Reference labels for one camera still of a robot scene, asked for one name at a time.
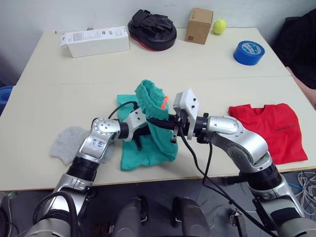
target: blue bin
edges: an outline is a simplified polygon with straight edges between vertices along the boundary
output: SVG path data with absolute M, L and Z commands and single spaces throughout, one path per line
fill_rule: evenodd
M 13 86 L 4 86 L 0 88 L 0 115 L 2 114 L 5 105 L 7 104 Z

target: floor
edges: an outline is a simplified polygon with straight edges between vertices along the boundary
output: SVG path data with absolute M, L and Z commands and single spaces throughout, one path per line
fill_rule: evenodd
M 296 183 L 298 172 L 284 174 L 288 182 Z M 223 179 L 216 182 L 239 203 L 245 210 L 258 219 L 253 213 L 251 202 L 253 196 L 246 183 L 224 185 Z M 217 193 L 202 187 L 200 179 L 161 181 L 139 184 L 108 185 L 94 187 L 97 195 L 88 206 L 87 217 L 83 222 L 86 237 L 91 236 L 94 224 L 115 221 L 119 210 L 135 196 L 146 196 L 149 204 L 149 220 L 141 227 L 141 237 L 175 236 L 181 235 L 181 227 L 173 228 L 170 224 L 171 204 L 174 197 L 189 197 L 195 200 L 202 208 L 215 237 L 238 237 L 237 228 L 230 223 L 229 214 L 233 207 Z M 11 200 L 12 221 L 20 232 L 32 225 L 33 211 L 36 204 L 50 191 L 23 191 L 18 192 Z M 267 237 L 258 227 L 246 219 L 248 236 Z

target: white box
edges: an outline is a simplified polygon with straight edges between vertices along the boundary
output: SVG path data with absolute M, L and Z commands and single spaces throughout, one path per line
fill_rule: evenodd
M 124 26 L 92 31 L 65 33 L 61 46 L 67 45 L 74 58 L 129 50 L 129 39 Z

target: black cable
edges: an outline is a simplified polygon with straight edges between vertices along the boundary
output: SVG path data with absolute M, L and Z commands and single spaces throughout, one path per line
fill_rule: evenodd
M 0 221 L 0 224 L 12 225 L 16 230 L 16 235 L 19 235 L 19 228 L 15 224 L 13 224 L 12 222 Z
M 33 225 L 35 225 L 38 222 L 38 214 L 39 214 L 39 210 L 45 205 L 45 203 L 55 197 L 58 196 L 62 196 L 68 205 L 68 209 L 69 209 L 69 214 L 70 214 L 70 236 L 71 237 L 78 237 L 79 236 L 79 227 L 78 227 L 78 217 L 77 217 L 77 211 L 76 211 L 76 206 L 74 203 L 74 200 L 72 199 L 71 195 L 63 192 L 63 191 L 59 191 L 59 192 L 55 192 L 53 194 L 50 194 L 46 197 L 44 197 L 37 205 L 37 207 L 35 208 L 34 214 L 33 214 Z
M 218 194 L 220 194 L 221 196 L 225 197 L 228 201 L 229 204 L 233 204 L 238 210 L 240 210 L 253 224 L 255 224 L 257 227 L 259 227 L 260 229 L 262 229 L 264 232 L 268 233 L 269 235 L 273 236 L 273 237 L 277 237 L 277 235 L 275 235 L 274 233 L 272 233 L 270 230 L 268 230 L 265 226 L 263 226 L 260 222 L 258 222 L 255 218 L 253 218 L 248 212 L 246 212 L 241 206 L 239 206 L 229 195 L 227 192 L 225 192 L 219 185 L 217 185 L 215 182 L 213 182 L 208 176 L 208 169 L 209 169 L 209 165 L 211 162 L 211 157 L 212 157 L 212 152 L 213 152 L 213 148 L 212 148 L 212 144 L 210 143 L 210 152 L 209 152 L 209 156 L 208 156 L 208 161 L 207 161 L 207 166 L 206 166 L 206 170 L 205 173 L 200 169 L 200 167 L 198 166 L 198 159 L 197 156 L 195 154 L 195 152 L 193 151 L 193 149 L 191 148 L 191 146 L 189 145 L 188 141 L 186 140 L 186 138 L 184 137 L 183 134 L 183 128 L 180 127 L 179 128 L 179 133 L 180 133 L 180 137 L 183 141 L 183 143 L 186 145 L 186 147 L 189 149 L 189 151 L 191 152 L 193 159 L 194 159 L 194 163 L 198 169 L 198 171 L 203 175 L 203 186 L 205 186 L 206 188 L 209 188 L 215 192 L 217 192 Z M 219 190 L 205 184 L 205 180 L 208 180 L 211 184 L 213 184 L 215 187 L 217 187 Z
M 174 127 L 175 127 L 175 123 L 172 121 L 168 121 L 168 120 L 160 120 L 157 118 L 148 118 L 147 121 L 150 122 L 151 124 L 157 126 L 157 127 L 164 128 L 164 129 L 174 130 Z
M 82 229 L 82 225 L 79 226 L 79 232 L 80 232 L 81 237 L 85 237 L 85 234 L 84 234 L 83 229 Z
M 115 114 L 116 111 L 118 111 L 120 108 L 122 108 L 123 106 L 128 105 L 128 104 L 134 104 L 134 110 L 135 110 L 135 107 L 138 108 L 136 101 L 125 102 L 125 103 L 121 104 L 120 106 L 118 106 L 115 110 L 113 110 L 113 112 L 109 115 L 108 119 L 110 119 L 113 116 L 113 114 Z

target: red t-shirt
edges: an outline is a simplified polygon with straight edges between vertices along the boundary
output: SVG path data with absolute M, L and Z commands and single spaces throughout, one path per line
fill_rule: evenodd
M 267 141 L 275 164 L 307 160 L 298 119 L 287 104 L 265 105 L 263 108 L 229 107 L 229 115 Z

